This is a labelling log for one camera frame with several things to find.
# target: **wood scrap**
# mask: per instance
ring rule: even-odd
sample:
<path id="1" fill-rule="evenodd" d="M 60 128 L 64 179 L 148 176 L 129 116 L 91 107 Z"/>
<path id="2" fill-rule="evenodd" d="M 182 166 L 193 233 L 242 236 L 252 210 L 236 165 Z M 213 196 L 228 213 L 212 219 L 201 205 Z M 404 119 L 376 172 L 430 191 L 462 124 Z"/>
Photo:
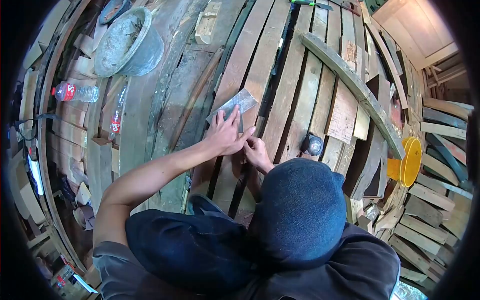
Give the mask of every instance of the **wood scrap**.
<path id="1" fill-rule="evenodd" d="M 361 79 L 351 71 L 341 57 L 311 33 L 303 36 L 302 43 L 329 68 L 338 73 L 339 78 L 351 90 L 360 105 L 370 114 L 370 117 L 387 140 L 394 157 L 403 158 L 405 156 L 405 150 L 401 145 L 393 124 L 375 96 L 369 91 Z"/>
<path id="2" fill-rule="evenodd" d="M 213 39 L 213 29 L 216 23 L 216 16 L 222 2 L 210 2 L 201 12 L 195 28 L 195 41 L 200 45 L 209 45 Z"/>
<path id="3" fill-rule="evenodd" d="M 447 211 L 452 211 L 455 207 L 452 200 L 418 183 L 414 183 L 408 193 Z"/>
<path id="4" fill-rule="evenodd" d="M 445 241 L 448 237 L 447 232 L 423 223 L 422 221 L 419 221 L 410 215 L 403 215 L 403 217 L 400 219 L 400 224 L 407 226 L 408 228 L 413 229 L 414 231 L 421 233 L 427 238 L 430 238 L 442 245 L 445 244 Z"/>
<path id="5" fill-rule="evenodd" d="M 440 111 L 446 112 L 447 114 L 459 117 L 464 121 L 468 121 L 468 114 L 469 114 L 468 109 L 460 107 L 456 104 L 452 104 L 447 101 L 443 101 L 435 98 L 425 97 L 423 99 L 423 106 L 440 110 Z"/>
<path id="6" fill-rule="evenodd" d="M 405 206 L 405 214 L 417 216 L 434 228 L 438 228 L 443 221 L 443 216 L 437 209 L 413 195 Z"/>
<path id="7" fill-rule="evenodd" d="M 467 131 L 463 129 L 458 129 L 456 127 L 422 122 L 420 123 L 420 130 L 423 132 L 451 136 L 462 140 L 467 139 Z"/>

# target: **wooden block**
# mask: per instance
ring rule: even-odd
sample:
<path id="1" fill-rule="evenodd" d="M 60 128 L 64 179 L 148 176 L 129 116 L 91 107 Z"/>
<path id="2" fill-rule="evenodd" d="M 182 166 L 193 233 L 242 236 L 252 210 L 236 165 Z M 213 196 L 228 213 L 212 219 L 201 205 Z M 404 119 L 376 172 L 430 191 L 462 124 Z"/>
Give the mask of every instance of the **wooden block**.
<path id="1" fill-rule="evenodd" d="M 75 126 L 83 127 L 85 122 L 85 114 L 85 111 L 76 109 L 68 102 L 59 101 L 57 104 L 57 116 L 59 116 L 63 121 Z"/>
<path id="2" fill-rule="evenodd" d="M 81 205 L 87 205 L 90 198 L 92 198 L 92 194 L 88 190 L 87 186 L 84 182 L 80 183 L 80 188 L 78 189 L 78 193 L 75 197 L 75 202 Z"/>
<path id="3" fill-rule="evenodd" d="M 430 133 L 451 136 L 451 137 L 455 137 L 457 139 L 462 139 L 462 140 L 467 139 L 466 130 L 445 126 L 445 125 L 440 125 L 440 124 L 422 122 L 420 123 L 420 130 L 423 132 L 430 132 Z"/>
<path id="4" fill-rule="evenodd" d="M 373 234 L 372 220 L 368 219 L 366 216 L 359 216 L 357 220 L 361 229 Z"/>
<path id="5" fill-rule="evenodd" d="M 67 82 L 79 86 L 95 86 L 96 79 L 75 79 L 72 77 L 67 78 Z"/>
<path id="6" fill-rule="evenodd" d="M 350 144 L 358 102 L 341 80 L 337 82 L 335 95 L 325 134 Z"/>
<path id="7" fill-rule="evenodd" d="M 412 281 L 421 282 L 427 278 L 425 274 L 400 267 L 400 276 Z"/>
<path id="8" fill-rule="evenodd" d="M 437 228 L 443 220 L 442 214 L 437 209 L 413 195 L 410 196 L 405 206 L 405 214 L 417 216 L 435 228 Z"/>
<path id="9" fill-rule="evenodd" d="M 430 268 L 429 262 L 424 259 L 421 255 L 412 250 L 407 244 L 405 244 L 401 239 L 396 236 L 392 236 L 389 240 L 392 244 L 393 249 L 401 255 L 403 258 L 408 260 L 411 264 L 416 266 L 422 272 L 428 272 Z"/>
<path id="10" fill-rule="evenodd" d="M 418 183 L 414 183 L 408 193 L 447 211 L 452 211 L 455 207 L 455 203 L 452 200 Z"/>
<path id="11" fill-rule="evenodd" d="M 423 107 L 423 119 L 467 130 L 467 122 L 432 108 Z"/>
<path id="12" fill-rule="evenodd" d="M 442 224 L 457 238 L 462 239 L 467 228 L 472 201 L 460 194 L 450 193 L 453 195 L 452 198 L 455 203 L 455 208 L 452 211 L 450 219 L 444 220 Z"/>
<path id="13" fill-rule="evenodd" d="M 423 248 L 433 254 L 437 254 L 438 251 L 440 250 L 440 247 L 441 247 L 440 244 L 402 224 L 397 224 L 395 226 L 394 233 L 398 236 L 403 237 L 406 240 L 411 241 L 412 243 L 419 246 L 420 248 Z"/>
<path id="14" fill-rule="evenodd" d="M 88 179 L 94 215 L 97 214 L 103 192 L 112 184 L 112 143 L 93 138 L 88 142 Z"/>
<path id="15" fill-rule="evenodd" d="M 93 73 L 93 59 L 79 56 L 77 59 L 77 63 L 73 66 L 73 70 L 80 73 L 81 75 L 96 79 L 96 75 Z"/>
<path id="16" fill-rule="evenodd" d="M 434 228 L 428 224 L 423 223 L 422 221 L 418 221 L 417 219 L 409 215 L 404 215 L 400 219 L 400 223 L 442 245 L 445 244 L 445 241 L 448 237 L 448 234 L 445 231 Z"/>
<path id="17" fill-rule="evenodd" d="M 20 115 L 18 120 L 28 120 L 33 119 L 34 111 L 34 99 L 35 99 L 35 90 L 36 82 L 38 78 L 38 71 L 33 71 L 33 69 L 28 69 L 24 77 L 24 88 L 22 91 L 22 101 L 20 103 Z M 33 121 L 27 121 L 19 126 L 20 131 L 28 137 L 28 132 L 32 130 Z"/>
<path id="18" fill-rule="evenodd" d="M 434 135 L 445 146 L 445 148 L 448 150 L 448 152 L 450 152 L 453 157 L 455 157 L 464 166 L 467 165 L 467 156 L 465 155 L 465 151 L 463 151 L 462 149 L 460 149 L 460 147 L 458 147 L 451 141 L 445 139 L 444 137 L 437 134 Z"/>
<path id="19" fill-rule="evenodd" d="M 199 22 L 195 29 L 195 41 L 197 41 L 197 44 L 209 45 L 212 43 L 212 32 L 215 27 L 216 18 L 211 18 L 209 16 L 216 16 L 221 5 L 222 2 L 210 2 L 205 8 L 205 11 L 200 13 Z"/>
<path id="20" fill-rule="evenodd" d="M 73 45 L 77 47 L 86 56 L 92 57 L 93 53 L 93 39 L 87 35 L 79 34 L 77 39 L 73 42 Z"/>
<path id="21" fill-rule="evenodd" d="M 82 148 L 79 145 L 62 139 L 53 133 L 47 132 L 47 145 L 66 156 L 73 157 L 78 161 L 82 160 Z"/>
<path id="22" fill-rule="evenodd" d="M 86 147 L 87 131 L 61 120 L 53 120 L 53 131 L 61 138 Z"/>
<path id="23" fill-rule="evenodd" d="M 423 99 L 423 106 L 440 110 L 450 115 L 459 117 L 464 121 L 468 121 L 468 109 L 459 107 L 458 105 L 452 103 L 448 103 L 447 101 L 425 97 Z"/>
<path id="24" fill-rule="evenodd" d="M 421 162 L 431 168 L 433 171 L 437 172 L 440 174 L 442 177 L 453 183 L 454 185 L 458 185 L 458 179 L 455 175 L 455 173 L 452 171 L 451 168 L 447 167 L 443 163 L 441 163 L 439 160 L 431 157 L 430 155 L 423 153 Z"/>

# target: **wooden floor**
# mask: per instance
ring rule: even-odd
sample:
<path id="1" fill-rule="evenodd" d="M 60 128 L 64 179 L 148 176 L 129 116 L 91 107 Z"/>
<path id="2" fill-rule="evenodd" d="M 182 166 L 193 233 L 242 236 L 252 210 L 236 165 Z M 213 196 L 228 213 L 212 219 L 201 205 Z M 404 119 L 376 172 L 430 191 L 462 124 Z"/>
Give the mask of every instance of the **wooden floor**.
<path id="1" fill-rule="evenodd" d="M 166 153 L 173 128 L 195 83 L 213 53 L 225 46 L 228 51 L 224 52 L 224 64 L 219 65 L 216 74 L 204 86 L 175 150 L 200 141 L 204 118 L 245 87 L 264 103 L 262 105 L 259 101 L 257 107 L 244 114 L 244 128 L 260 127 L 257 135 L 265 141 L 274 163 L 303 156 L 321 161 L 333 171 L 347 175 L 356 145 L 367 147 L 363 141 L 368 140 L 371 119 L 343 82 L 311 52 L 305 51 L 301 36 L 309 31 L 338 52 L 365 83 L 379 75 L 384 81 L 389 81 L 389 86 L 391 82 L 397 84 L 393 73 L 395 77 L 400 75 L 402 92 L 408 101 L 405 112 L 408 111 L 409 115 L 406 116 L 405 126 L 402 124 L 399 100 L 394 102 L 387 98 L 383 108 L 392 117 L 399 137 L 409 134 L 419 136 L 419 108 L 422 105 L 421 96 L 425 93 L 423 73 L 417 72 L 395 42 L 385 38 L 386 33 L 380 30 L 385 40 L 389 41 L 388 50 L 398 67 L 398 71 L 390 71 L 382 50 L 378 49 L 365 26 L 367 23 L 373 25 L 370 25 L 371 28 L 380 29 L 369 15 L 357 16 L 327 0 L 317 2 L 332 6 L 333 10 L 291 6 L 279 0 L 249 1 L 246 5 L 242 1 L 223 0 L 211 45 L 197 45 L 189 36 L 194 26 L 192 21 L 196 20 L 206 1 L 183 0 L 165 7 L 164 14 L 175 17 L 169 21 L 170 25 L 159 23 L 157 26 L 166 44 L 164 57 L 151 72 L 151 81 L 138 78 L 130 82 L 128 98 L 136 97 L 138 100 L 125 106 L 119 175 Z M 366 12 L 366 9 L 363 7 L 359 11 Z M 278 55 L 283 28 L 292 21 L 295 23 L 287 32 L 286 46 Z M 159 79 L 154 88 L 153 77 L 157 76 Z M 300 153 L 300 143 L 308 131 L 324 139 L 321 157 Z M 213 200 L 222 209 L 228 210 L 237 184 L 230 157 L 222 159 L 219 173 L 212 173 L 212 176 L 216 180 Z M 210 176 L 207 177 L 194 192 L 207 192 Z M 191 178 L 191 172 L 180 175 L 134 212 L 148 208 L 184 212 Z M 387 198 L 383 201 L 389 206 L 391 201 Z M 353 215 L 360 206 L 354 204 Z M 254 201 L 246 191 L 240 211 L 248 215 L 253 209 Z"/>

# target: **man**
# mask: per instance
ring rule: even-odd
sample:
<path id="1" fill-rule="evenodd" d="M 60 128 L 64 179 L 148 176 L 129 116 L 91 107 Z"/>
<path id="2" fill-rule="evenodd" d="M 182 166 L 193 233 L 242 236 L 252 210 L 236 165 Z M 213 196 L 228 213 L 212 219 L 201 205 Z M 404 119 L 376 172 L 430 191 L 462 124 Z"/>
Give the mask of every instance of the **man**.
<path id="1" fill-rule="evenodd" d="M 399 259 L 345 222 L 343 176 L 303 158 L 274 167 L 254 127 L 238 137 L 239 108 L 225 121 L 224 114 L 198 144 L 131 170 L 105 191 L 93 237 L 103 297 L 389 299 Z M 151 209 L 130 217 L 181 173 L 241 149 L 265 175 L 248 230 L 200 195 L 188 201 L 192 216 Z"/>

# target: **dark wooden plank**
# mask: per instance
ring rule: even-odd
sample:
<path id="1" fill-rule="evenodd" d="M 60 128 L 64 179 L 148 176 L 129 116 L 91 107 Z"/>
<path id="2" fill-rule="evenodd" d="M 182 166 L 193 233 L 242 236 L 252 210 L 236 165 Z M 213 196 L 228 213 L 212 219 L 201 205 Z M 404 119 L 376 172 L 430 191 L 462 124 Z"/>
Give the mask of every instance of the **dark wooden plank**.
<path id="1" fill-rule="evenodd" d="M 417 216 L 435 228 L 438 228 L 443 221 L 442 213 L 414 195 L 410 196 L 405 205 L 405 214 Z"/>
<path id="2" fill-rule="evenodd" d="M 328 3 L 326 0 L 317 2 L 322 4 Z M 325 39 L 328 11 L 318 7 L 315 7 L 314 9 L 312 33 Z M 290 124 L 290 129 L 288 131 L 287 141 L 283 146 L 283 150 L 279 149 L 279 151 L 281 151 L 280 163 L 295 158 L 300 154 L 300 146 L 308 132 L 314 105 L 316 99 L 319 97 L 318 89 L 322 66 L 322 63 L 313 53 L 307 53 L 305 73 L 302 78 L 300 93 L 296 103 L 295 113 Z"/>
<path id="3" fill-rule="evenodd" d="M 438 110 L 431 109 L 428 107 L 423 107 L 423 118 L 425 120 L 430 120 L 438 122 L 444 125 L 454 126 L 459 129 L 467 130 L 467 122 L 456 118 L 454 116 L 447 115 Z"/>
<path id="4" fill-rule="evenodd" d="M 165 63 L 162 66 L 158 81 L 156 82 L 155 94 L 153 96 L 150 117 L 148 119 L 147 141 L 145 147 L 145 161 L 152 157 L 158 133 L 158 121 L 161 117 L 161 109 L 167 99 L 167 91 L 170 85 L 172 74 L 175 71 L 185 49 L 190 33 L 195 27 L 198 13 L 207 5 L 207 0 L 194 0 L 189 6 L 177 28 L 175 38 L 172 39 L 169 48 L 165 49 Z"/>
<path id="5" fill-rule="evenodd" d="M 300 7 L 282 76 L 278 83 L 272 108 L 266 121 L 262 139 L 265 142 L 265 147 L 271 161 L 274 161 L 277 150 L 280 150 L 280 152 L 283 151 L 283 149 L 279 149 L 278 146 L 280 145 L 280 139 L 283 133 L 282 129 L 285 127 L 288 114 L 290 113 L 290 109 L 288 108 L 292 107 L 292 109 L 295 109 L 292 101 L 305 54 L 305 47 L 301 44 L 301 36 L 310 29 L 312 13 L 312 6 L 302 5 Z"/>
<path id="6" fill-rule="evenodd" d="M 350 70 L 345 61 L 320 39 L 311 34 L 306 34 L 302 42 L 310 51 L 315 53 L 321 61 L 338 73 L 340 79 L 351 90 L 360 105 L 370 114 L 378 129 L 387 140 L 394 157 L 403 158 L 405 156 L 405 150 L 393 124 L 368 87 Z"/>
<path id="7" fill-rule="evenodd" d="M 73 11 L 67 26 L 64 26 L 61 30 L 60 37 L 58 39 L 57 44 L 54 46 L 52 51 L 51 59 L 48 63 L 45 64 L 47 66 L 47 70 L 45 72 L 44 81 L 38 80 L 37 82 L 37 91 L 39 91 L 39 114 L 47 113 L 48 112 L 48 101 L 51 97 L 51 87 L 53 82 L 53 77 L 55 76 L 55 71 L 57 69 L 57 65 L 60 61 L 60 56 L 65 48 L 67 40 L 72 33 L 72 30 L 75 26 L 76 21 L 80 18 L 80 15 L 87 7 L 87 4 L 90 3 L 90 0 L 82 0 L 78 7 Z M 46 132 L 47 132 L 47 120 L 40 119 L 38 121 L 38 153 L 39 153 L 39 164 L 40 164 L 40 175 L 42 177 L 42 182 L 44 186 L 45 192 L 45 200 L 48 204 L 48 208 L 52 215 L 52 224 L 59 232 L 59 236 L 62 242 L 65 244 L 65 248 L 68 251 L 67 253 L 70 254 L 72 262 L 77 265 L 77 267 L 82 271 L 86 272 L 86 268 L 82 261 L 79 259 L 75 249 L 70 242 L 69 237 L 67 236 L 67 232 L 63 227 L 60 215 L 58 213 L 55 201 L 53 199 L 52 187 L 50 184 L 50 176 L 48 174 L 48 166 L 47 166 L 47 147 L 46 147 Z"/>

